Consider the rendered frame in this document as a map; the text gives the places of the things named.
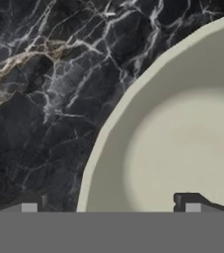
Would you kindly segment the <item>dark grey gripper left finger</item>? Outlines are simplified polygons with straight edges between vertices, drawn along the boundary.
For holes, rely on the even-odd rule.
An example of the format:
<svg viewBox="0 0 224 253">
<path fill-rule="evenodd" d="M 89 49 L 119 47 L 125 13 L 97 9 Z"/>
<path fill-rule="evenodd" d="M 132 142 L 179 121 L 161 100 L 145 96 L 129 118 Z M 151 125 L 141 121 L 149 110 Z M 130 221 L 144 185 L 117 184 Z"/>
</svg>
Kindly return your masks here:
<svg viewBox="0 0 224 253">
<path fill-rule="evenodd" d="M 3 212 L 41 212 L 47 203 L 46 194 L 27 194 L 0 204 Z"/>
</svg>

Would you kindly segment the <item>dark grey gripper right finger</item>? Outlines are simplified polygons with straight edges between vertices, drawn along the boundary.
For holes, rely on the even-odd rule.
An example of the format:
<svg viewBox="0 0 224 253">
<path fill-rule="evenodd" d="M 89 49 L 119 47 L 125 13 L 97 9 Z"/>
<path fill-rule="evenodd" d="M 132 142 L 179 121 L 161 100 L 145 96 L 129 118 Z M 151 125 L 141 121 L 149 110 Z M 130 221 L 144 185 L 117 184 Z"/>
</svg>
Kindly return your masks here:
<svg viewBox="0 0 224 253">
<path fill-rule="evenodd" d="M 174 193 L 174 211 L 215 212 L 224 211 L 224 206 L 212 203 L 200 193 Z"/>
</svg>

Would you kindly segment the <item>cream white bowl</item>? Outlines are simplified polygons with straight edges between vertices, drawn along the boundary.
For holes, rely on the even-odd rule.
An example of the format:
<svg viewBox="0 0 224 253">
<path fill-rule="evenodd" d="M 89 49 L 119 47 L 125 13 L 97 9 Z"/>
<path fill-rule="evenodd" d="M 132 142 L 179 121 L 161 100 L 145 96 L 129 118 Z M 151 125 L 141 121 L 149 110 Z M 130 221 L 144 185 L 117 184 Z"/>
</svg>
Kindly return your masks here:
<svg viewBox="0 0 224 253">
<path fill-rule="evenodd" d="M 84 170 L 78 211 L 171 211 L 176 193 L 224 206 L 224 18 L 128 88 Z"/>
</svg>

